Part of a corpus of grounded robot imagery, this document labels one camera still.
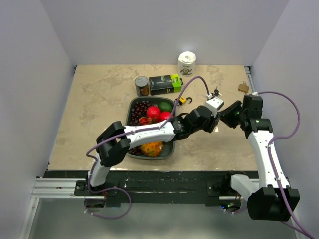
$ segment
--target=tin can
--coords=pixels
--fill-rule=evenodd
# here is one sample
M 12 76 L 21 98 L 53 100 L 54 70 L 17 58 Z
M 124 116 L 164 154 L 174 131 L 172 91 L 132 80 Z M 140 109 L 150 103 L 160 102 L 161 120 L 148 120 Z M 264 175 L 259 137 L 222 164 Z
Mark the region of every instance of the tin can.
M 149 81 L 145 76 L 138 76 L 135 79 L 136 94 L 138 96 L 148 96 L 149 95 Z

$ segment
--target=white wall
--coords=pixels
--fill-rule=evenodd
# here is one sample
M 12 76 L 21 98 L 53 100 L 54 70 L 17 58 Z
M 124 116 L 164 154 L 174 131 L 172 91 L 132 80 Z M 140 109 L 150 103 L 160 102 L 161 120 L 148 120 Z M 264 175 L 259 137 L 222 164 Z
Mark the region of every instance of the white wall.
M 18 238 L 71 80 L 72 65 L 40 1 L 0 1 L 1 238 Z
M 77 64 L 252 65 L 288 0 L 41 0 Z
M 252 72 L 257 90 L 286 93 L 299 106 L 299 132 L 290 140 L 278 142 L 276 149 L 284 173 L 301 194 L 301 221 L 319 238 L 318 12 L 318 0 L 290 0 Z M 287 101 L 265 97 L 264 109 L 276 135 L 292 132 L 296 113 Z

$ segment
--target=toilet paper roll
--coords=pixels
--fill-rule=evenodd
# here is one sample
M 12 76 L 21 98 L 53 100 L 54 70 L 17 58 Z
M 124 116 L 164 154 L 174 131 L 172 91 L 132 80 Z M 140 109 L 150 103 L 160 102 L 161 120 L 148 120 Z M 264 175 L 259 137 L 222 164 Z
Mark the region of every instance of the toilet paper roll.
M 196 55 L 190 51 L 185 51 L 178 58 L 178 72 L 182 76 L 191 76 L 195 71 Z

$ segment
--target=beige table surface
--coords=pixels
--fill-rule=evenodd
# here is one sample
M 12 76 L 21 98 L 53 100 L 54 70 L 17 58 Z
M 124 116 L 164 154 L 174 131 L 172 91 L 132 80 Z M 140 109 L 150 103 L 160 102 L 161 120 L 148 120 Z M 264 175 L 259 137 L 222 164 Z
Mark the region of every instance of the beige table surface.
M 85 156 L 96 138 L 113 122 L 125 125 L 130 101 L 135 98 L 137 76 L 160 76 L 177 72 L 176 65 L 78 65 L 54 146 L 49 170 L 88 170 L 93 161 Z M 244 93 L 237 90 L 247 77 L 243 66 L 197 65 L 210 91 L 218 86 L 225 101 L 223 109 Z M 184 84 L 191 77 L 183 77 Z M 179 93 L 159 95 L 170 99 Z M 190 112 L 205 102 L 205 87 L 195 80 L 184 93 L 193 102 L 178 109 Z M 177 141 L 174 154 L 165 160 L 140 160 L 126 156 L 114 170 L 256 170 L 248 141 L 241 129 L 222 122 L 212 134 L 197 132 Z

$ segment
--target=green fruit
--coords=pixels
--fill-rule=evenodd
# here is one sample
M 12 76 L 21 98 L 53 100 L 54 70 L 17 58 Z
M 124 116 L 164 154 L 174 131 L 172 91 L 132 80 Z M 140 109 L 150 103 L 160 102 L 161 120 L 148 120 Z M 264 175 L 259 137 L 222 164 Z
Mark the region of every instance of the green fruit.
M 173 106 L 169 102 L 166 102 L 166 101 L 159 103 L 158 107 L 160 108 L 160 110 L 162 112 L 164 112 L 164 111 L 172 112 L 172 110 L 173 110 Z

